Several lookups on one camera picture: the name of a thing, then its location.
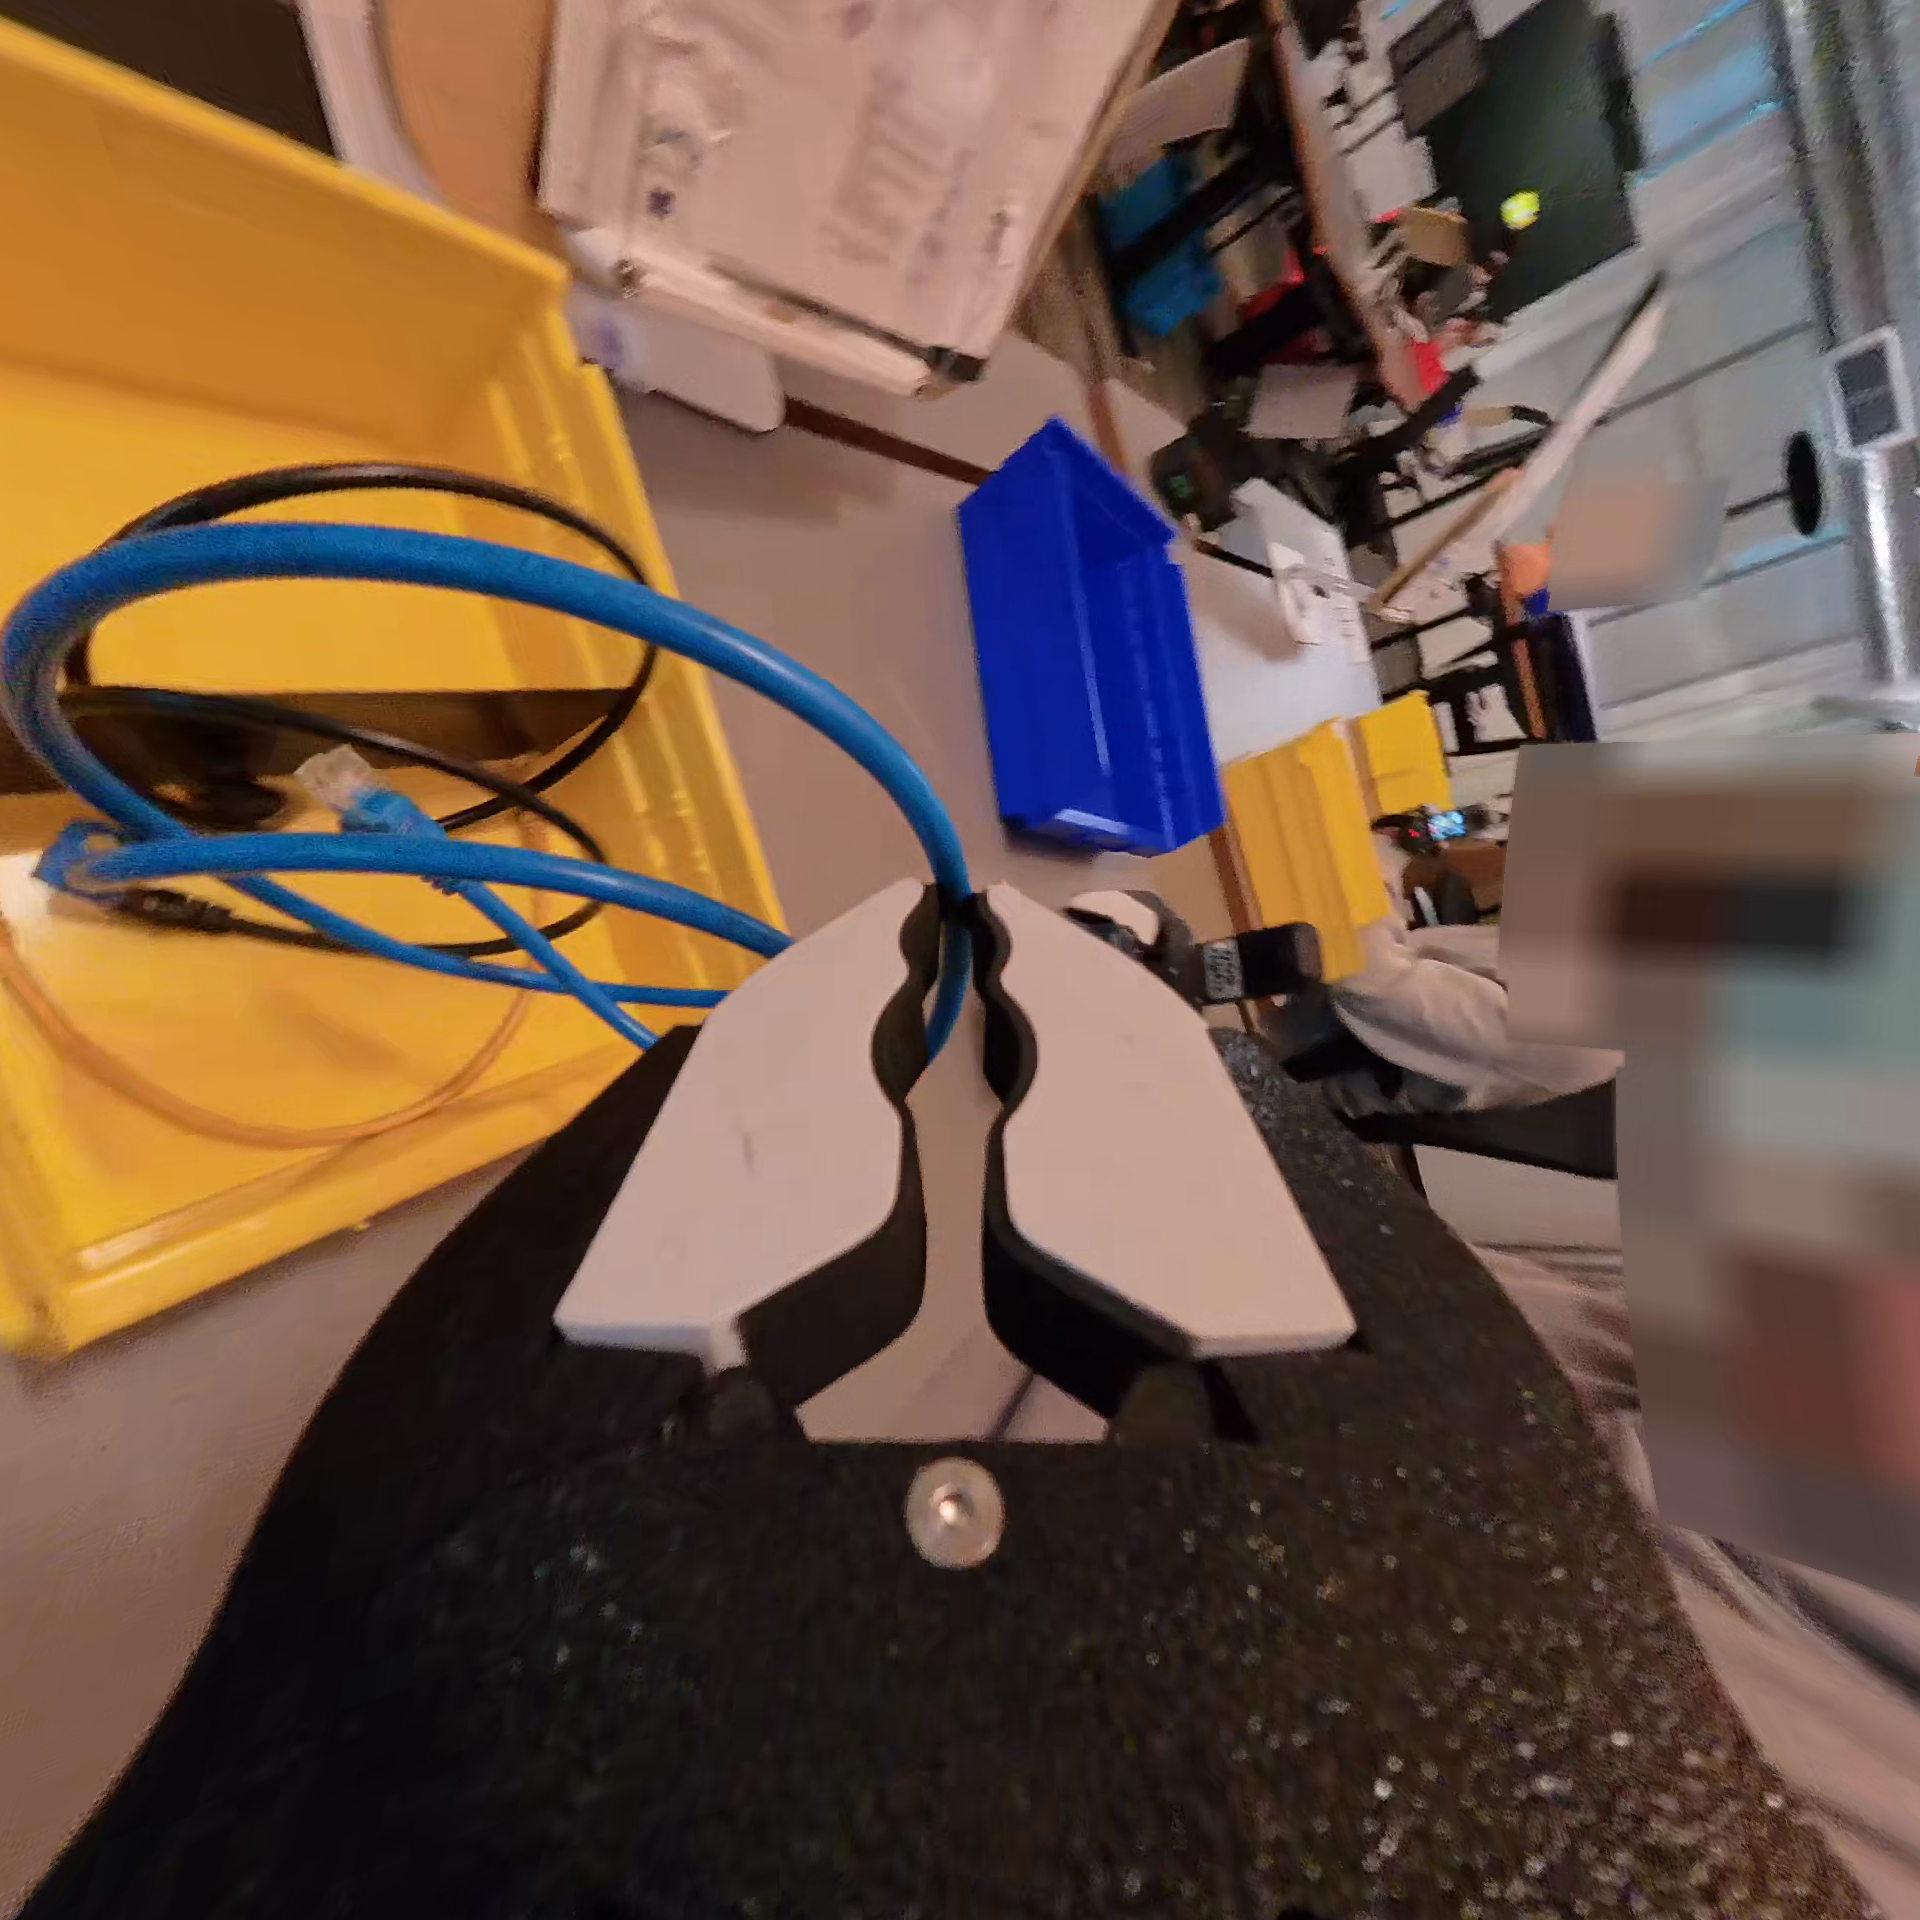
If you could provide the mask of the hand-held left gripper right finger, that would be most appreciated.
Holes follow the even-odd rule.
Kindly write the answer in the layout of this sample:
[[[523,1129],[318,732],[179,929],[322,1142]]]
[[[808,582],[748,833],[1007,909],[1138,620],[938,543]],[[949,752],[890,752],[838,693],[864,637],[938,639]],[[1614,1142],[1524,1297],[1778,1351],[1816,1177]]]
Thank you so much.
[[[1103,1420],[1146,1378],[1210,1415],[1231,1363],[1350,1349],[1354,1311],[1202,1017],[1006,882],[972,897],[972,965],[1000,1346]]]

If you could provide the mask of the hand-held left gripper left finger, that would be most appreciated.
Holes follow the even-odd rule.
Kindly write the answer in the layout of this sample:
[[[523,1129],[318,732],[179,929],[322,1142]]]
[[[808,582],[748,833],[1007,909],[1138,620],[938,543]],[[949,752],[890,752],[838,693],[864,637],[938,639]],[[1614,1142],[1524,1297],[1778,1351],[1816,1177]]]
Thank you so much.
[[[554,1329],[750,1371],[800,1409],[924,1304],[907,1094],[929,1050],[940,895],[911,878],[785,946],[698,1028]]]

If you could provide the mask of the large yellow plastic bin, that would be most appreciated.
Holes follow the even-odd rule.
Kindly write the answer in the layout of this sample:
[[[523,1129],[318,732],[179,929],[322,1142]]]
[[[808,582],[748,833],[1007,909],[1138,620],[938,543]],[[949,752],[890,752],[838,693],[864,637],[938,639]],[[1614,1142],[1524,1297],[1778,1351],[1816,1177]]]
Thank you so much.
[[[318,460],[531,486],[675,592],[559,265],[133,79],[133,57],[75,54],[75,13],[3,24],[3,620],[155,501]],[[252,696],[583,693],[625,678],[637,644],[462,593],[254,584],[128,610],[93,660],[108,684]],[[784,924],[701,670],[661,662],[559,802],[611,865]],[[41,851],[86,813],[3,728],[3,836]],[[526,1148],[625,1059],[536,996],[486,1090],[322,1152],[3,1104],[3,1351],[69,1355]]]

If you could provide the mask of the person's right forearm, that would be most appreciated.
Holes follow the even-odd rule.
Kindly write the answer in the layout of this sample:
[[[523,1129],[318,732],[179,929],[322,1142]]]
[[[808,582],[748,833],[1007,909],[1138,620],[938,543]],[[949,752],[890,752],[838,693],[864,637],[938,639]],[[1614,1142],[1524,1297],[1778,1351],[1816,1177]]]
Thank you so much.
[[[1452,1118],[1541,1107],[1615,1082],[1618,1053],[1524,1042],[1507,1018],[1499,924],[1360,929],[1332,1018],[1378,1065],[1325,1082],[1337,1118]]]

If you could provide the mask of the small yellow plastic bin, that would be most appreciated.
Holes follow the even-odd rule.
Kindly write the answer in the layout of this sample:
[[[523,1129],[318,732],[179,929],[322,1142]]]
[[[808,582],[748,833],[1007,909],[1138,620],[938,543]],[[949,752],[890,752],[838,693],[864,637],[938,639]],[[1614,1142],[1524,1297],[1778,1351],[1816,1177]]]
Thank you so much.
[[[1452,808],[1427,696],[1322,723],[1288,745],[1231,760],[1220,784],[1257,924],[1308,924],[1325,979],[1359,973],[1363,929],[1391,915],[1374,819]]]

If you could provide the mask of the blue plastic bin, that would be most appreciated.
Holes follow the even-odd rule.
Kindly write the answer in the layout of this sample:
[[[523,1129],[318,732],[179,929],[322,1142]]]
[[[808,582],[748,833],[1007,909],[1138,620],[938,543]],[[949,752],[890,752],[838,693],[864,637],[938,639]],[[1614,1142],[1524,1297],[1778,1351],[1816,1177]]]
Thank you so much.
[[[1000,823],[1169,855],[1223,826],[1173,525],[1049,418],[956,508]]]

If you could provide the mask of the clear plastic tube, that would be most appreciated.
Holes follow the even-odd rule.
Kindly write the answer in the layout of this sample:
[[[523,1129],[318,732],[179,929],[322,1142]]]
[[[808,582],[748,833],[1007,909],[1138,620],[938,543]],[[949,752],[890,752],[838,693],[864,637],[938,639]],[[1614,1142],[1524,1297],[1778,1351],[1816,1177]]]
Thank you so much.
[[[256,1152],[322,1152],[486,1090],[536,996],[352,953],[168,932],[34,878],[3,836],[3,1102],[115,1104]]]

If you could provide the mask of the flat black device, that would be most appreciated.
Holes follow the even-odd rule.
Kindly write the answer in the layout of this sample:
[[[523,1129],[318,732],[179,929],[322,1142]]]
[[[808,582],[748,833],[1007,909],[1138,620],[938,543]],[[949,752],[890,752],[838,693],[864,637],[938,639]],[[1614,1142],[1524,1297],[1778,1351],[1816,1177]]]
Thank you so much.
[[[193,829],[261,829],[288,817],[288,781],[322,747],[378,772],[420,768],[507,809],[495,784],[563,781],[632,711],[637,690],[547,693],[278,693],[69,687],[62,716],[108,772]]]

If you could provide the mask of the board with paper sheets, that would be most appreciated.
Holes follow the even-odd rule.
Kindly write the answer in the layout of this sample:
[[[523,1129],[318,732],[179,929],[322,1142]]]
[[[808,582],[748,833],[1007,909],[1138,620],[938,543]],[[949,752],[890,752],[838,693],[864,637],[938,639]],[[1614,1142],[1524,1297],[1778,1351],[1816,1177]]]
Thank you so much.
[[[606,292],[887,394],[970,381],[1173,5],[554,5],[538,206]]]

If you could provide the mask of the white flat base plate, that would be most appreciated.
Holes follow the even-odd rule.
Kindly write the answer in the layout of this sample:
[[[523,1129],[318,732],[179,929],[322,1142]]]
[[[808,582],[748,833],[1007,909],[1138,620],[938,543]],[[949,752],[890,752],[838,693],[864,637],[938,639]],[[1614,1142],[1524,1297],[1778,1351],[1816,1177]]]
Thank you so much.
[[[767,435],[784,425],[784,371],[804,369],[890,398],[932,381],[926,356],[805,300],[710,268],[631,260],[606,229],[568,231],[563,317],[573,348],[632,394]]]

